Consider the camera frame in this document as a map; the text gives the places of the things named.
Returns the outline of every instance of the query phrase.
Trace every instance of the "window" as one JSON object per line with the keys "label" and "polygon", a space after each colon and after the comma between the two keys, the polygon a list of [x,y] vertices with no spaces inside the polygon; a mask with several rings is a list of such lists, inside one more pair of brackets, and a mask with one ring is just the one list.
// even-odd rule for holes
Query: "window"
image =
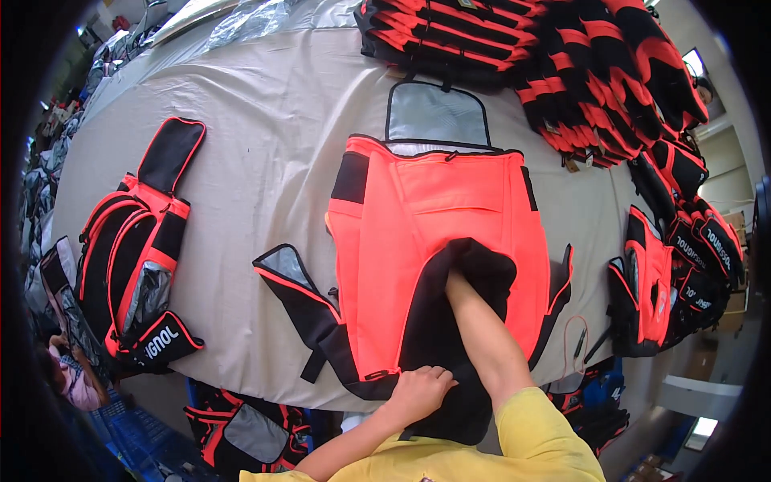
{"label": "window", "polygon": [[712,432],[715,430],[715,427],[718,425],[717,420],[708,419],[703,416],[700,416],[696,423],[694,424],[693,428],[691,429],[691,434],[688,435],[688,438],[685,439],[685,445],[684,447],[686,449],[696,450],[697,452],[701,452],[704,449],[704,446],[707,444],[707,440],[709,440],[710,436],[712,435]]}
{"label": "window", "polygon": [[701,77],[704,75],[704,64],[698,50],[691,49],[682,57],[682,60],[692,76]]}

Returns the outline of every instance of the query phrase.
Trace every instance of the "person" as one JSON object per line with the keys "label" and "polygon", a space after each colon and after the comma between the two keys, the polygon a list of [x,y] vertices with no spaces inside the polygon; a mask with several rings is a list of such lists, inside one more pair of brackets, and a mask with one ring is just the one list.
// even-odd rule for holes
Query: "person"
{"label": "person", "polygon": [[715,96],[715,88],[706,77],[696,77],[696,92],[699,93],[699,99],[705,106],[709,105]]}
{"label": "person", "polygon": [[38,345],[35,356],[45,380],[58,394],[75,407],[90,412],[109,404],[109,394],[96,377],[83,350],[74,345],[72,355],[61,354],[60,348],[69,348],[64,335],[53,335],[49,347]]}
{"label": "person", "polygon": [[294,470],[241,471],[241,482],[604,480],[589,446],[535,386],[522,349],[493,309],[456,271],[449,274],[446,295],[463,346],[492,399],[502,457],[448,440],[398,440],[405,427],[437,410],[458,383],[444,368],[424,366],[403,372],[391,398],[367,420],[321,445]]}

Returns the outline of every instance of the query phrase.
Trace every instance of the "person in pink shirt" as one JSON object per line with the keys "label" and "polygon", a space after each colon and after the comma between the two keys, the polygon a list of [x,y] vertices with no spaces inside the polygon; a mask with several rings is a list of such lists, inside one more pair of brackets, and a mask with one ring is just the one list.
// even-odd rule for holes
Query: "person in pink shirt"
{"label": "person in pink shirt", "polygon": [[49,385],[75,407],[90,412],[109,404],[109,394],[94,375],[89,359],[77,345],[72,355],[60,353],[69,348],[63,335],[54,335],[49,347],[38,347],[37,358]]}

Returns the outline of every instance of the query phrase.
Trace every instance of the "yellow shirt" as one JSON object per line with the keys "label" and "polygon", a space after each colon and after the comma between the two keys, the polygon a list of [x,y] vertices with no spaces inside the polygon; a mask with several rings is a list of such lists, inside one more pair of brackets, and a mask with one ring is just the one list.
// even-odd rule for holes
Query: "yellow shirt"
{"label": "yellow shirt", "polygon": [[[573,432],[544,393],[536,388],[514,394],[495,416],[503,456],[479,452],[475,447],[448,440],[413,437],[388,438],[375,452],[338,471],[329,482],[404,480],[569,480],[604,482],[602,469],[589,446]],[[297,472],[250,474],[241,471],[241,482],[259,480],[312,482]]]}

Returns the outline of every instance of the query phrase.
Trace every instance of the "hand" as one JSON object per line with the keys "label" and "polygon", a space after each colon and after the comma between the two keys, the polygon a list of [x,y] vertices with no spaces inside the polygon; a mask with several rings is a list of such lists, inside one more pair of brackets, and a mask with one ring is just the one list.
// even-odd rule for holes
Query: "hand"
{"label": "hand", "polygon": [[69,342],[67,341],[67,335],[62,333],[61,335],[52,335],[49,340],[49,345],[54,346],[66,346],[69,348]]}
{"label": "hand", "polygon": [[88,362],[88,358],[86,358],[86,354],[83,353],[83,349],[80,348],[78,345],[72,346],[72,357],[81,365],[83,365],[82,360],[86,360]]}
{"label": "hand", "polygon": [[403,372],[389,401],[379,411],[388,414],[397,430],[426,418],[440,406],[449,389],[457,385],[452,372],[441,366],[423,366],[412,372]]}

